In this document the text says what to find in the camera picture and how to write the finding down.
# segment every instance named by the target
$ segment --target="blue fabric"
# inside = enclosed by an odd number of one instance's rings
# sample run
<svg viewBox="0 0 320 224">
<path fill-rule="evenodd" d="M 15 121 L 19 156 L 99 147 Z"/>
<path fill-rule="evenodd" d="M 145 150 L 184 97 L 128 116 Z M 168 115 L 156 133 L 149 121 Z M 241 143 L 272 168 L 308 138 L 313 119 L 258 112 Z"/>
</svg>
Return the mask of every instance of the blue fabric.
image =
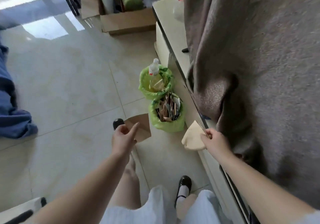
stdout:
<svg viewBox="0 0 320 224">
<path fill-rule="evenodd" d="M 14 83 L 6 68 L 8 48 L 0 42 L 0 136 L 24 138 L 38 132 L 31 114 L 17 109 Z"/>
</svg>

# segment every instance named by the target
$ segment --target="gray blanket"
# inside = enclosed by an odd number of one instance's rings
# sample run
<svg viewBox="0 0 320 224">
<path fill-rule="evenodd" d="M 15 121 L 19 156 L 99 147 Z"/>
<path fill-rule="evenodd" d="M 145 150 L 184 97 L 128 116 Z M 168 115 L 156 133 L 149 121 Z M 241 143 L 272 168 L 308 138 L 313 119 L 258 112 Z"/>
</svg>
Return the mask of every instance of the gray blanket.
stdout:
<svg viewBox="0 0 320 224">
<path fill-rule="evenodd" d="M 185 0 L 185 26 L 199 111 L 320 209 L 320 0 Z"/>
</svg>

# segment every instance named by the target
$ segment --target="white dress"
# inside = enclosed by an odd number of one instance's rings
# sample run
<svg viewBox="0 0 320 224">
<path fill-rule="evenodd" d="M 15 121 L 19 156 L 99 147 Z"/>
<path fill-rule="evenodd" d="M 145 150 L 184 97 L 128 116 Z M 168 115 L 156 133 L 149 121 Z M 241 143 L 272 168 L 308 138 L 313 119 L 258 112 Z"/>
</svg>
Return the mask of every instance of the white dress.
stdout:
<svg viewBox="0 0 320 224">
<path fill-rule="evenodd" d="M 128 210 L 118 206 L 107 208 L 100 224 L 107 223 L 229 224 L 232 222 L 222 214 L 219 202 L 210 190 L 202 190 L 194 204 L 188 210 L 184 220 L 179 221 L 174 204 L 170 201 L 167 190 L 162 186 L 157 186 L 151 189 L 146 204 L 137 210 Z"/>
</svg>

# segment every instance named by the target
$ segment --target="cardboard box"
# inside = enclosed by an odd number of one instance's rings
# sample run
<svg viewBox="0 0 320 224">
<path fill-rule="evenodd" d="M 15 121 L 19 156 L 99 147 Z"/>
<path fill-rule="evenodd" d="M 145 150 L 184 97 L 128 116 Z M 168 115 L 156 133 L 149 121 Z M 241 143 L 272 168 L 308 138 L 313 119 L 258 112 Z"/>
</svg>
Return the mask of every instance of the cardboard box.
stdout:
<svg viewBox="0 0 320 224">
<path fill-rule="evenodd" d="M 106 14 L 102 0 L 81 0 L 82 19 L 100 15 L 102 32 L 110 35 L 128 34 L 156 29 L 152 8 Z"/>
</svg>

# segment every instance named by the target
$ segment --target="black shoe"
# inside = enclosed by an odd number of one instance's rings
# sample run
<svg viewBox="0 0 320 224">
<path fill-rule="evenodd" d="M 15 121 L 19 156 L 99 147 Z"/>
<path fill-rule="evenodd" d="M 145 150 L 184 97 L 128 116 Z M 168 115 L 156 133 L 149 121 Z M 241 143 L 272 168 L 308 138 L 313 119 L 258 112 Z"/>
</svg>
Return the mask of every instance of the black shoe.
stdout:
<svg viewBox="0 0 320 224">
<path fill-rule="evenodd" d="M 189 194 L 191 192 L 191 186 L 192 186 L 192 181 L 191 181 L 191 178 L 188 177 L 187 175 L 183 175 L 179 181 L 179 186 L 178 186 L 178 191 L 177 191 L 177 198 L 176 198 L 176 201 L 174 202 L 174 208 L 176 208 L 176 205 L 177 205 L 177 200 L 179 197 L 184 197 L 184 198 L 187 198 L 187 196 L 184 196 L 184 195 L 179 195 L 179 189 L 182 185 L 185 185 L 188 187 L 189 189 Z"/>
</svg>

